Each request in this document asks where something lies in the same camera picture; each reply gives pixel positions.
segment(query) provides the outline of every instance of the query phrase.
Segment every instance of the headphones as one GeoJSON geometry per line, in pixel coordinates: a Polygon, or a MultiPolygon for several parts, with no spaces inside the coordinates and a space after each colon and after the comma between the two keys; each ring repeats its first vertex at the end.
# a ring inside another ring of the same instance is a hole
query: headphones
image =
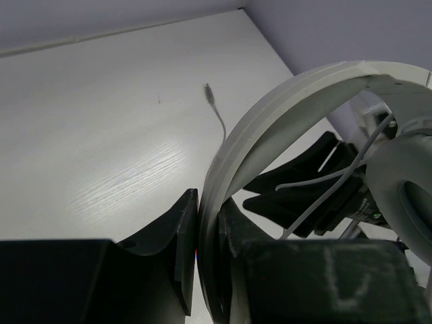
{"type": "Polygon", "coordinates": [[[222,204],[326,115],[361,90],[391,109],[398,135],[367,161],[367,184],[402,241],[432,265],[431,72],[384,61],[342,62],[298,74],[260,99],[221,145],[200,201],[198,270],[216,319],[214,238],[222,204]]]}

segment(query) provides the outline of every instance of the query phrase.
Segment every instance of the white cable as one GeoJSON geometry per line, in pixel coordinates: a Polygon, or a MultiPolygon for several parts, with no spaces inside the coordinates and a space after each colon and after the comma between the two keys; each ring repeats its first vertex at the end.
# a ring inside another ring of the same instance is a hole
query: white cable
{"type": "Polygon", "coordinates": [[[205,97],[206,97],[207,101],[209,102],[211,109],[213,109],[213,111],[215,112],[215,115],[216,115],[217,119],[221,122],[222,130],[223,130],[223,140],[222,140],[222,142],[225,142],[225,140],[227,139],[227,128],[225,126],[225,123],[223,122],[221,114],[219,113],[219,111],[216,108],[215,96],[214,96],[213,91],[211,90],[211,88],[210,88],[210,86],[209,86],[208,83],[206,83],[204,85],[204,92],[205,92],[205,97]]]}
{"type": "Polygon", "coordinates": [[[366,152],[369,150],[375,139],[378,137],[378,135],[384,130],[384,128],[389,124],[391,120],[393,120],[393,114],[389,114],[377,127],[377,129],[372,133],[371,137],[368,138],[360,152],[358,152],[357,156],[354,158],[351,165],[348,167],[346,172],[343,174],[343,176],[330,187],[329,190],[324,192],[324,194],[319,197],[299,218],[293,222],[293,224],[282,234],[280,237],[280,240],[285,240],[296,228],[303,223],[303,221],[311,215],[315,209],[317,209],[322,203],[324,203],[327,198],[329,198],[337,189],[341,187],[342,184],[352,175],[354,170],[358,167],[358,164],[360,161],[362,161],[363,157],[365,156],[366,152]]]}
{"type": "MultiPolygon", "coordinates": [[[[362,167],[366,163],[367,163],[367,160],[364,159],[364,160],[360,161],[360,163],[358,164],[357,167],[362,167]]],[[[286,189],[286,188],[295,188],[295,187],[301,187],[301,186],[308,186],[309,184],[318,184],[320,182],[324,182],[324,181],[342,176],[349,168],[350,167],[345,167],[343,169],[340,169],[339,171],[336,171],[336,172],[333,172],[331,174],[327,174],[327,175],[324,175],[322,177],[312,179],[312,180],[292,182],[289,184],[280,184],[276,187],[276,190],[286,189]]]]}

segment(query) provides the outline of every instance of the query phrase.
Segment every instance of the cable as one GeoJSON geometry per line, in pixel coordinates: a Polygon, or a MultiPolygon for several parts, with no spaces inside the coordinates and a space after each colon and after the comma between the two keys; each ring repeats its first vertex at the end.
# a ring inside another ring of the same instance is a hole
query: cable
{"type": "Polygon", "coordinates": [[[216,117],[221,122],[222,129],[223,129],[223,141],[225,142],[225,140],[227,139],[227,128],[225,127],[225,123],[223,122],[222,117],[221,117],[221,115],[219,114],[219,111],[216,108],[215,96],[213,95],[213,91],[211,90],[211,88],[210,88],[210,86],[209,86],[208,83],[206,83],[205,86],[204,86],[204,92],[205,92],[205,97],[206,97],[207,101],[209,102],[211,109],[213,109],[213,111],[215,112],[216,117]]]}
{"type": "Polygon", "coordinates": [[[348,167],[348,169],[345,171],[343,176],[330,187],[329,190],[324,192],[324,194],[319,197],[299,218],[293,222],[293,224],[282,234],[280,237],[280,240],[285,240],[294,230],[306,219],[311,215],[315,209],[317,209],[322,203],[324,203],[327,198],[329,198],[337,189],[341,187],[342,184],[352,175],[354,170],[358,167],[358,164],[360,161],[362,161],[363,157],[365,156],[366,152],[369,150],[375,139],[378,137],[378,135],[384,130],[385,127],[387,127],[388,123],[393,119],[393,114],[389,114],[377,127],[377,129],[372,133],[371,137],[368,138],[360,152],[358,152],[357,156],[354,158],[351,165],[348,167]]]}
{"type": "Polygon", "coordinates": [[[347,226],[347,228],[344,230],[344,233],[339,237],[340,240],[343,240],[344,238],[355,238],[358,235],[358,230],[361,231],[358,224],[360,224],[360,221],[357,219],[353,219],[350,223],[350,225],[347,226]]]}
{"type": "MultiPolygon", "coordinates": [[[[367,160],[364,159],[360,161],[357,167],[362,167],[367,163],[367,160]]],[[[345,167],[343,169],[340,169],[339,171],[333,172],[331,174],[324,175],[322,177],[307,180],[307,181],[300,181],[300,182],[292,182],[290,184],[280,184],[276,187],[276,190],[280,189],[286,189],[286,188],[295,188],[295,187],[301,187],[301,186],[308,186],[309,184],[319,184],[320,182],[324,182],[330,179],[337,178],[339,176],[342,176],[350,167],[345,167]]]]}

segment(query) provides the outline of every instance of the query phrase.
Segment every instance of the ear cup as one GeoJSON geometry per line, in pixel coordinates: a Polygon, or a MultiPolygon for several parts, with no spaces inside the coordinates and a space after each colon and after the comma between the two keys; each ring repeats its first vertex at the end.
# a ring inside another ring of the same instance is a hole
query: ear cup
{"type": "Polygon", "coordinates": [[[377,149],[367,184],[385,220],[432,265],[432,137],[405,135],[377,149]]]}

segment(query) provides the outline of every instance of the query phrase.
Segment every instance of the black object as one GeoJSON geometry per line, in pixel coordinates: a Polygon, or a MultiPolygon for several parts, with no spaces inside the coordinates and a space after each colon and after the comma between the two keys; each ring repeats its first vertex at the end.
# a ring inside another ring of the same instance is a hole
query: black object
{"type": "MultiPolygon", "coordinates": [[[[349,166],[356,154],[352,144],[340,142],[333,133],[326,132],[295,159],[259,175],[246,185],[245,190],[260,195],[246,199],[243,207],[288,228],[338,179],[278,191],[275,191],[276,186],[333,173],[349,166]]],[[[341,188],[298,226],[294,233],[302,238],[309,236],[312,231],[323,235],[334,230],[345,217],[389,228],[365,186],[364,172],[365,167],[357,168],[341,188]]]]}
{"type": "MultiPolygon", "coordinates": [[[[379,125],[387,116],[389,113],[380,113],[375,117],[377,121],[377,125],[379,125]]],[[[396,119],[393,118],[393,120],[384,128],[383,134],[385,137],[387,137],[389,140],[392,140],[396,137],[396,134],[398,133],[398,124],[396,123],[396,119]]]]}
{"type": "Polygon", "coordinates": [[[407,245],[405,243],[403,243],[402,241],[396,241],[393,242],[393,244],[396,246],[396,248],[399,249],[400,252],[405,254],[405,251],[409,250],[410,248],[407,247],[407,245]]]}
{"type": "Polygon", "coordinates": [[[2,323],[180,324],[190,315],[198,194],[128,239],[0,242],[2,323]]]}
{"type": "Polygon", "coordinates": [[[232,199],[218,222],[216,323],[432,323],[412,269],[390,242],[276,241],[232,199]]]}

